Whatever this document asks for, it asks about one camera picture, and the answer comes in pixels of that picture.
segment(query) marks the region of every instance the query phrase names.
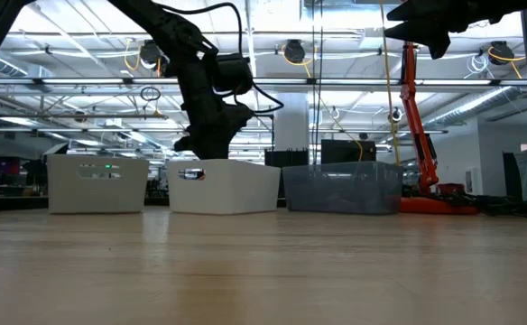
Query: wooden table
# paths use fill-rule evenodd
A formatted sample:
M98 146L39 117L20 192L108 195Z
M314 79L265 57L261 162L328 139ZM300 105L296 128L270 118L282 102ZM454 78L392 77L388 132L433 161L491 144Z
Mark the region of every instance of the wooden table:
M527 219L5 212L0 324L527 325Z

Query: white storage bin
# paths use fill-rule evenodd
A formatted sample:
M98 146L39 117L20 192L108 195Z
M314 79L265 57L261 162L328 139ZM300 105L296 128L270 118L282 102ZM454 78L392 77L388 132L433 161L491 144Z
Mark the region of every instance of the white storage bin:
M49 212L141 212L148 171L143 159L49 155Z
M171 211L226 215L276 210L280 171L227 159L168 162Z

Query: clear plastic bin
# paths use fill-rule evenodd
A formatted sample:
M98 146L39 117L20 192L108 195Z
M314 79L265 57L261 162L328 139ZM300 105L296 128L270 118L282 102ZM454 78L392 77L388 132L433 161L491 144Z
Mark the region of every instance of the clear plastic bin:
M389 215L398 213L402 167L384 162L345 162L282 169L287 207L318 211Z

